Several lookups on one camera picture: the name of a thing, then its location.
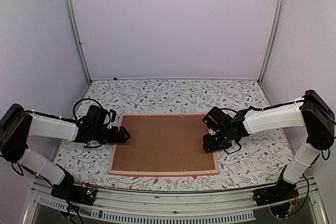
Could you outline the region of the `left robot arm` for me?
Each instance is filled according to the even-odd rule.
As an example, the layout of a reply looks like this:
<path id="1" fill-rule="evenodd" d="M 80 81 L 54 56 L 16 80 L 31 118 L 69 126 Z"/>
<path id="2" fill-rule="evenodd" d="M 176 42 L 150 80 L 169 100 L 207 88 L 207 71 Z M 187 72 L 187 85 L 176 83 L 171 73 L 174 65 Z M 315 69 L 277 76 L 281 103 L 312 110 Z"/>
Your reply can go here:
<path id="1" fill-rule="evenodd" d="M 91 141 L 99 145 L 125 143 L 131 135 L 123 126 L 109 125 L 115 118 L 114 110 L 108 111 L 99 104 L 91 105 L 81 118 L 67 119 L 25 110 L 15 103 L 1 118 L 1 157 L 48 181 L 57 197 L 67 200 L 91 198 L 93 192 L 89 184 L 76 186 L 70 173 L 29 148 L 27 140 L 46 137 L 85 145 Z"/>

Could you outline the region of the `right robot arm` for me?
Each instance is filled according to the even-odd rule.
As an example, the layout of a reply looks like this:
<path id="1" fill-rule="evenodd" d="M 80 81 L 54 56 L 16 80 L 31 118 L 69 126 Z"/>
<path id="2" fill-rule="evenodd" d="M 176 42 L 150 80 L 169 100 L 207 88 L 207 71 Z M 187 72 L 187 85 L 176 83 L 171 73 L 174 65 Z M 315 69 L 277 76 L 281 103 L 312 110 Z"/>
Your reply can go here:
<path id="1" fill-rule="evenodd" d="M 205 152 L 227 151 L 233 143 L 269 130 L 298 128 L 306 132 L 305 140 L 281 170 L 276 184 L 254 192 L 254 200 L 259 204 L 297 197 L 299 179 L 335 141 L 335 114 L 314 90 L 307 90 L 292 101 L 263 108 L 250 106 L 233 116 L 227 111 L 215 106 L 203 117 L 210 130 L 203 136 Z"/>

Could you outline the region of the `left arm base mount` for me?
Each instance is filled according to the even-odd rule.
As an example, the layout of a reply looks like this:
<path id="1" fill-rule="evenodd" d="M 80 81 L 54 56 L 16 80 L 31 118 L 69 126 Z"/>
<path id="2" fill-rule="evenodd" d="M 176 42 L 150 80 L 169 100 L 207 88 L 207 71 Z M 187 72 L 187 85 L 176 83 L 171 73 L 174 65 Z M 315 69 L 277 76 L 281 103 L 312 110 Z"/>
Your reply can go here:
<path id="1" fill-rule="evenodd" d="M 88 183 L 82 185 L 65 183 L 60 185 L 53 185 L 51 195 L 68 202 L 93 206 L 97 191 L 95 187 L 90 186 Z"/>

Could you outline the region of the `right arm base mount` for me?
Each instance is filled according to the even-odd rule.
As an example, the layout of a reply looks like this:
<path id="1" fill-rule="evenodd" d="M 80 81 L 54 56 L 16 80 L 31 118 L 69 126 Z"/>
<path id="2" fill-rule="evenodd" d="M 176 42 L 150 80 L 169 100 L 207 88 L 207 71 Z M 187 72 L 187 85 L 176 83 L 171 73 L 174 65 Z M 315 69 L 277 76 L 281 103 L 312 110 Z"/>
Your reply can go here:
<path id="1" fill-rule="evenodd" d="M 276 218 L 285 218 L 294 209 L 299 192 L 295 186 L 271 186 L 256 189 L 253 200 L 257 206 L 269 206 L 271 214 Z"/>

